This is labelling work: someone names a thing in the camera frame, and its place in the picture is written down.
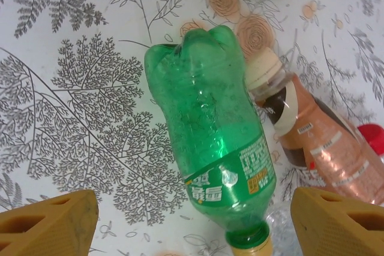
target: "plastic bottle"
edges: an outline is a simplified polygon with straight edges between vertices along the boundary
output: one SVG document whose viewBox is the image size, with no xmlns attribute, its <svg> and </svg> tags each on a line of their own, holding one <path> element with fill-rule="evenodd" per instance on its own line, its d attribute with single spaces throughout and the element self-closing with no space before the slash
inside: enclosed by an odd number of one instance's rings
<svg viewBox="0 0 384 256">
<path fill-rule="evenodd" d="M 271 229 L 273 256 L 303 256 L 290 215 L 290 202 L 270 205 L 266 211 L 266 221 Z"/>
<path fill-rule="evenodd" d="M 226 229 L 235 255 L 270 255 L 264 214 L 276 176 L 233 32 L 196 29 L 153 46 L 145 73 L 193 206 Z"/>
<path fill-rule="evenodd" d="M 355 126 L 286 72 L 271 49 L 250 60 L 246 83 L 303 184 L 371 204 L 384 202 L 380 158 Z"/>
</svg>

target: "milk tea bottle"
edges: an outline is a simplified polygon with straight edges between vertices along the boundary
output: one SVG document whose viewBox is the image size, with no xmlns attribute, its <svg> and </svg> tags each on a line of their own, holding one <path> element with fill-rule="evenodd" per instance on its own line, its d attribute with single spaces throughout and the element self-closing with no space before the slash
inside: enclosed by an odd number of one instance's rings
<svg viewBox="0 0 384 256">
<path fill-rule="evenodd" d="M 371 204 L 384 202 L 384 165 L 358 129 L 282 68 L 265 49 L 250 59 L 246 84 L 274 125 L 288 160 L 309 186 Z"/>
</svg>

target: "green label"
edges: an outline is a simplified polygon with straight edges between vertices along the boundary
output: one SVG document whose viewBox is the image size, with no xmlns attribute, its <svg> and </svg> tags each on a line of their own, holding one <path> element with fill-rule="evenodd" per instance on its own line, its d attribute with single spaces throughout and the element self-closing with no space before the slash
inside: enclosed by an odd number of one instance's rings
<svg viewBox="0 0 384 256">
<path fill-rule="evenodd" d="M 248 200 L 274 177 L 266 140 L 261 136 L 192 174 L 185 184 L 191 201 L 221 207 Z"/>
</svg>

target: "floral tablecloth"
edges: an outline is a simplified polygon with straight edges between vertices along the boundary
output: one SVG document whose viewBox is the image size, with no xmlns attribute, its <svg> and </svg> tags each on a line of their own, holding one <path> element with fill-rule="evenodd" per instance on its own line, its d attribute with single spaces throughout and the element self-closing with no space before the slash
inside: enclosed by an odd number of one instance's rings
<svg viewBox="0 0 384 256">
<path fill-rule="evenodd" d="M 230 255 L 187 200 L 143 75 L 152 44 L 233 28 L 245 57 L 273 46 L 355 124 L 384 125 L 383 0 L 0 0 L 0 207 L 93 189 L 90 255 Z M 301 184 L 260 112 L 278 175 Z"/>
</svg>

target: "orange object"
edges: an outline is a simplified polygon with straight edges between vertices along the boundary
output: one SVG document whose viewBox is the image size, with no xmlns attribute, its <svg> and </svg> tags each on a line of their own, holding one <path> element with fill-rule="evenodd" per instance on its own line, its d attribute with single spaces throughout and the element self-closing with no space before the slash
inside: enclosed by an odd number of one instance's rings
<svg viewBox="0 0 384 256">
<path fill-rule="evenodd" d="M 291 216 L 304 256 L 383 256 L 384 208 L 297 188 Z"/>
<path fill-rule="evenodd" d="M 86 256 L 97 220 L 92 190 L 0 213 L 0 256 Z"/>
</svg>

